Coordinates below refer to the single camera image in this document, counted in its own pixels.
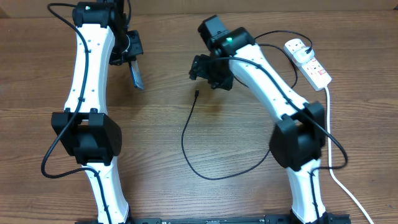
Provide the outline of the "blue Galaxy smartphone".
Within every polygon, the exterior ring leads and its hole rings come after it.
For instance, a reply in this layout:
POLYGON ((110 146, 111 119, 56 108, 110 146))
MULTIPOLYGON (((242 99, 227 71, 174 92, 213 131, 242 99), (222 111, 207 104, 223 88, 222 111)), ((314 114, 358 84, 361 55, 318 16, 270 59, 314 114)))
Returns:
POLYGON ((129 61, 128 64, 134 87, 140 90, 144 90, 144 83, 141 78, 137 60, 129 61))

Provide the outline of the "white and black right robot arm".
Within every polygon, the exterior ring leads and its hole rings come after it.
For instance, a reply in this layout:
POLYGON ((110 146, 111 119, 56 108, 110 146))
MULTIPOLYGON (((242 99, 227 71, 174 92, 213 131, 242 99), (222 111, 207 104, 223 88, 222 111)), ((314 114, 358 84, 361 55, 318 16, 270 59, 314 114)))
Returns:
POLYGON ((350 223, 349 215, 328 213, 320 193, 322 147, 330 139, 325 129, 325 110, 309 103, 286 84, 271 67, 255 38, 243 27, 228 30, 217 15, 198 27, 209 55, 195 56, 190 79, 208 81, 212 89, 230 90, 242 80, 268 110, 274 130, 269 149, 287 171, 292 193, 288 215, 267 215, 265 223, 350 223))

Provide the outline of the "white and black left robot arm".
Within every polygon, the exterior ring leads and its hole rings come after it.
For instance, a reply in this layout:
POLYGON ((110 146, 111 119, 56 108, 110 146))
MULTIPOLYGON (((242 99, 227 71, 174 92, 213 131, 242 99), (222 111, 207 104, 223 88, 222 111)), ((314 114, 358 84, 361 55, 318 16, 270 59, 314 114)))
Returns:
POLYGON ((121 128, 106 106, 108 68, 128 64, 133 85, 143 89, 137 56, 143 53, 139 33, 129 30, 129 1, 81 1, 72 6, 76 33, 76 60, 72 85, 62 112, 54 112, 51 125, 57 137, 44 155, 40 170, 49 179, 85 172, 93 190, 98 216, 94 223, 133 223, 118 172, 122 148, 121 128), (79 168, 49 174, 45 165, 57 143, 62 143, 79 168))

